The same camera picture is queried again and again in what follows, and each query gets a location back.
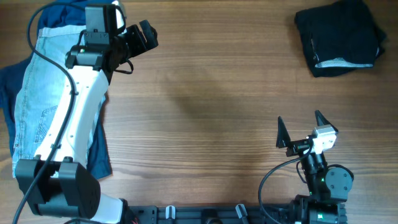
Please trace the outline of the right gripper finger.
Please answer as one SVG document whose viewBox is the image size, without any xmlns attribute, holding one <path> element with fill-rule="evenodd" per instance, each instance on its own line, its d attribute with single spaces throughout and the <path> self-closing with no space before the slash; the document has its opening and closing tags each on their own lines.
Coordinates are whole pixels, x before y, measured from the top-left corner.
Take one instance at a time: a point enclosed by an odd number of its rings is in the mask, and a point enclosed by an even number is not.
<svg viewBox="0 0 398 224">
<path fill-rule="evenodd" d="M 276 147 L 278 148 L 287 148 L 291 147 L 292 142 L 290 139 L 290 135 L 285 127 L 284 121 L 281 116 L 277 119 L 277 139 L 276 139 Z"/>
<path fill-rule="evenodd" d="M 326 126 L 326 125 L 330 125 L 334 131 L 337 133 L 338 129 L 332 125 L 324 116 L 323 114 L 319 111 L 319 110 L 315 110 L 315 119 L 317 122 L 317 126 Z"/>
</svg>

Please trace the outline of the black shorts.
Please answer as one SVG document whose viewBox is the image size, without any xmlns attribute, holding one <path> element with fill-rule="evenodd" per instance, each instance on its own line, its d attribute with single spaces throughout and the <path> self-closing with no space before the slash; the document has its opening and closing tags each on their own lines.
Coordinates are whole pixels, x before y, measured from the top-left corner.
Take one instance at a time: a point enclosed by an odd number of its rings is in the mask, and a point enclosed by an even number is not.
<svg viewBox="0 0 398 224">
<path fill-rule="evenodd" d="M 303 54 L 315 78 L 372 68 L 386 33 L 363 1 L 337 1 L 295 14 Z"/>
</svg>

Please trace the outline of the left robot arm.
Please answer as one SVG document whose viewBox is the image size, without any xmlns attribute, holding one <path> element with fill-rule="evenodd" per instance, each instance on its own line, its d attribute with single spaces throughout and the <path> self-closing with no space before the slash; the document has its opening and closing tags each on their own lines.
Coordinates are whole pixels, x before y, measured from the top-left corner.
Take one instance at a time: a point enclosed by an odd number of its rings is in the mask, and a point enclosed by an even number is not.
<svg viewBox="0 0 398 224">
<path fill-rule="evenodd" d="M 113 73 L 156 48 L 157 32 L 146 20 L 128 26 L 119 2 L 83 10 L 86 26 L 60 66 L 66 82 L 53 121 L 33 158 L 21 159 L 16 167 L 21 205 L 68 222 L 138 223 L 125 200 L 101 192 L 86 168 L 86 147 Z"/>
</svg>

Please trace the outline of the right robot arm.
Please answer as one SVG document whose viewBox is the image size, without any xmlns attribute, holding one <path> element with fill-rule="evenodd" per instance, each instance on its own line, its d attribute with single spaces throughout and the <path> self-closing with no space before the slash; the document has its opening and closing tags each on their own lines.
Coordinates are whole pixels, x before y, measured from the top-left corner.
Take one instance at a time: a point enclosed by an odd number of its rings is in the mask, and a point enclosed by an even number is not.
<svg viewBox="0 0 398 224">
<path fill-rule="evenodd" d="M 281 117 L 278 118 L 276 146 L 286 156 L 298 156 L 303 174 L 300 178 L 309 195 L 297 195 L 280 209 L 285 223 L 346 223 L 345 202 L 353 187 L 354 174 L 339 164 L 328 164 L 324 152 L 335 146 L 338 129 L 320 111 L 315 111 L 317 126 L 305 139 L 293 141 Z"/>
</svg>

